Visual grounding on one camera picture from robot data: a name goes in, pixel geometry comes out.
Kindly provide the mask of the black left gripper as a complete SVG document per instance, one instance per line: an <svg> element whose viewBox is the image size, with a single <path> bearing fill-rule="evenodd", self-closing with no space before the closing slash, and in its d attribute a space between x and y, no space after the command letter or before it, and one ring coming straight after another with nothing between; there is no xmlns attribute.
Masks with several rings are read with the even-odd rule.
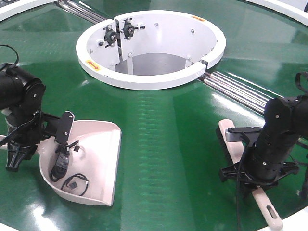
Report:
<svg viewBox="0 0 308 231"><path fill-rule="evenodd" d="M58 144L66 144L75 116L65 111L62 117L44 113L37 109L26 115L17 110L6 116L8 125L6 170L17 172L24 160L31 160L41 141L55 136Z"/></svg>

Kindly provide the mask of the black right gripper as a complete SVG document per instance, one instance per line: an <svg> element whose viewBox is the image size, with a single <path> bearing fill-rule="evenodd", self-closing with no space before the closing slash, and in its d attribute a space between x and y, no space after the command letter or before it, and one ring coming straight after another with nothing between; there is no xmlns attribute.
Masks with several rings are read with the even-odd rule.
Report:
<svg viewBox="0 0 308 231"><path fill-rule="evenodd" d="M228 142L240 141L245 146L240 161L220 169L219 178L222 182L236 180L243 194L259 187L263 190L276 187L280 179L299 172L296 163L286 161L299 139L298 134L271 132L261 127L233 127L225 130L225 137ZM222 136L220 144L229 154Z"/></svg>

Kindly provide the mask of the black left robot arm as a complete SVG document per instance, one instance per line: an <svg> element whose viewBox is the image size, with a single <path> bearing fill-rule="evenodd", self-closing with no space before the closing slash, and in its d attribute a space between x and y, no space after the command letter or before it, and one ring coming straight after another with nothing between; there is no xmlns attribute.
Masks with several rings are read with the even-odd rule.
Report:
<svg viewBox="0 0 308 231"><path fill-rule="evenodd" d="M74 114L61 117L42 111L46 86L22 68L4 63L0 66L0 109L5 115L8 134L1 139L7 146L8 171L16 172L23 160L30 160L41 141L54 137L57 152L67 146Z"/></svg>

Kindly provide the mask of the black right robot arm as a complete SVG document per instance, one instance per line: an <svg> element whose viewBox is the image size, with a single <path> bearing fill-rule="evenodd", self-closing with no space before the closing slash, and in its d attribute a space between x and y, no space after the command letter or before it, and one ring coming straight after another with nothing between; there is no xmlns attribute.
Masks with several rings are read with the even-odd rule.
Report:
<svg viewBox="0 0 308 231"><path fill-rule="evenodd" d="M287 162L301 136L308 134L308 97L270 99L264 110L265 125L223 129L227 142L245 145L239 161L220 169L222 182L234 179L252 191L267 190L290 174L299 172L298 164Z"/></svg>

